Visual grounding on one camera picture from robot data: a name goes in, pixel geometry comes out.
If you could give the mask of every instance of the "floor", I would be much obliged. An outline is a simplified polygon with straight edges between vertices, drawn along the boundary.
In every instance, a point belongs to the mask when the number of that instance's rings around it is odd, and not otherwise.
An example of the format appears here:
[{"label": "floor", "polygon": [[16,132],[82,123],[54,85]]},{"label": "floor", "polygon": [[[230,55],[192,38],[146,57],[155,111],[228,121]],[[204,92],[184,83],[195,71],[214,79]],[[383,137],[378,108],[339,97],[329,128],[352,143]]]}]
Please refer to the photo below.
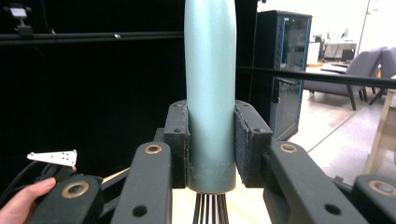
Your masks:
[{"label": "floor", "polygon": [[[374,95],[367,91],[370,101]],[[299,132],[289,140],[305,148],[326,175],[338,175],[348,184],[363,174],[385,102],[385,97],[373,105],[356,99],[353,111],[346,97],[304,91]],[[382,164],[377,173],[396,180],[393,153]],[[194,203],[195,192],[174,189],[173,223],[191,223]],[[227,206],[230,223],[271,223],[262,189],[246,189],[240,179],[227,193]]]}]

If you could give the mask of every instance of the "light blue cylindrical object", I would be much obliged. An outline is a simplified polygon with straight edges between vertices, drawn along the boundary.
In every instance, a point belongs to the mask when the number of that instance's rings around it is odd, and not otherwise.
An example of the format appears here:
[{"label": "light blue cylindrical object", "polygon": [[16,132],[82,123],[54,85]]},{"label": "light blue cylindrical object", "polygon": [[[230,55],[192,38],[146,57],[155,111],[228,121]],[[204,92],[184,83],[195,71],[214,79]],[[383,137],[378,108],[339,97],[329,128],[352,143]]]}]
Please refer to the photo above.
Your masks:
[{"label": "light blue cylindrical object", "polygon": [[189,188],[200,193],[225,193],[235,187],[234,0],[186,0],[185,9]]}]

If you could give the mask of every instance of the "black cable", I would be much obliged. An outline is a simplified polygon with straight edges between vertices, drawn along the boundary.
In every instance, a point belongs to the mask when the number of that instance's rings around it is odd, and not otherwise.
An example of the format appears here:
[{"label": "black cable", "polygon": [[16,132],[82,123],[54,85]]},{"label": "black cable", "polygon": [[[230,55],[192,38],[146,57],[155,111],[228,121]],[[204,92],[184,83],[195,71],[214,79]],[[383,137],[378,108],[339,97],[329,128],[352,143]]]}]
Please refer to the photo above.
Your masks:
[{"label": "black cable", "polygon": [[49,31],[50,34],[55,35],[55,31],[52,29],[52,27],[49,27],[48,21],[47,21],[47,12],[46,12],[46,6],[44,5],[44,0],[41,0],[41,10],[43,11],[43,19],[44,19],[44,24],[47,27],[47,30]]},{"label": "black cable", "polygon": [[15,185],[17,185],[18,182],[20,182],[20,180],[26,175],[26,173],[29,172],[36,164],[38,164],[38,161],[30,162],[25,168],[23,168],[23,170],[17,176],[15,176],[15,178],[11,181],[11,183],[3,191],[3,193],[0,197],[0,206],[3,206],[4,200],[7,198],[9,193],[11,193],[14,190]]}]

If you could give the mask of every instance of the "black cabinet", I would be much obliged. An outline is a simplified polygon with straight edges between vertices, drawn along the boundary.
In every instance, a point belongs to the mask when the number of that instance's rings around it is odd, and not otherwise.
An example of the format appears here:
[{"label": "black cabinet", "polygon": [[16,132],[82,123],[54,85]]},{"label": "black cabinet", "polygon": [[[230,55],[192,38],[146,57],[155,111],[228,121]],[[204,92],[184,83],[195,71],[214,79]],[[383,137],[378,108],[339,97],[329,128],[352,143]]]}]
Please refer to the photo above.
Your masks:
[{"label": "black cabinet", "polygon": [[[253,66],[305,71],[312,16],[283,11],[257,14]],[[249,101],[269,124],[275,140],[298,131],[303,81],[254,75]]]}]

